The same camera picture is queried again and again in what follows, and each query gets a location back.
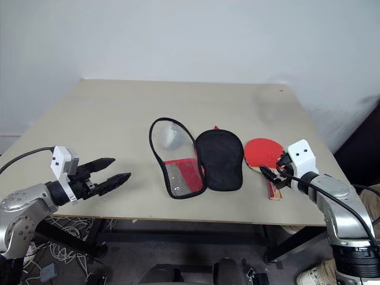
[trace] beige tabletop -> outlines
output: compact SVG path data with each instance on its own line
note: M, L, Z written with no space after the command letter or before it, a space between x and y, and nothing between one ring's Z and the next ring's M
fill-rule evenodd
M0 165L35 148L64 145L79 154L80 163L116 158L92 175L93 182L132 172L124 185L102 197L61 207L57 214L65 216L324 225L306 195L283 188L282 201L269 200L264 178L245 163L238 191L169 197L148 142L150 125L162 116L182 122L194 138L214 125L235 133L243 145L260 137L283 146L304 138L319 171L346 180L308 114L281 84L83 80L0 157ZM0 176L0 197L54 180L50 159L51 153L39 153L8 168Z

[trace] paddle cover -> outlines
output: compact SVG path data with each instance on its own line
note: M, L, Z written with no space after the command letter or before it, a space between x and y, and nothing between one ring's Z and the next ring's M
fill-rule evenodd
M149 130L149 143L172 198L189 198L206 190L194 138L184 125L171 118L155 120Z
M207 186L216 191L238 190L243 184L243 145L230 131L211 129L195 141Z

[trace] ping pong paddle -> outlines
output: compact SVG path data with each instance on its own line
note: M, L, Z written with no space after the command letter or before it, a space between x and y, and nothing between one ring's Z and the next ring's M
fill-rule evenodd
M244 147L244 159L249 168L260 172L260 166L267 166L276 171L277 160L283 153L281 144L268 138L255 138L246 143ZM281 200L282 194L272 182L268 181L269 199Z

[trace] white wall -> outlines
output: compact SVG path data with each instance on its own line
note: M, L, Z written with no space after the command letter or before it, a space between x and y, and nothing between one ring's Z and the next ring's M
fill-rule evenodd
M380 92L379 9L378 0L0 0L0 134L24 132L80 78L281 82L335 151Z

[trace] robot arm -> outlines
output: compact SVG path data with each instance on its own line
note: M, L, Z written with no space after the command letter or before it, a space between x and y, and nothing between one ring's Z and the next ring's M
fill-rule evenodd
M104 195L122 185L130 173L115 175L101 184L90 175L115 159L103 158L78 166L79 158L65 147L55 147L51 168L57 181L15 191L0 204L0 284L18 284L23 259L37 225L58 207L78 199Z
M320 175L315 165L315 156L306 140L298 141L285 149L277 166L285 180L266 167L261 167L261 171L278 188L289 186L298 193L308 195L324 213L328 239L337 264L337 283L380 284L380 257L377 244L373 244L375 235L371 218L356 190L340 180ZM317 189L350 207L369 230L366 231L351 212Z

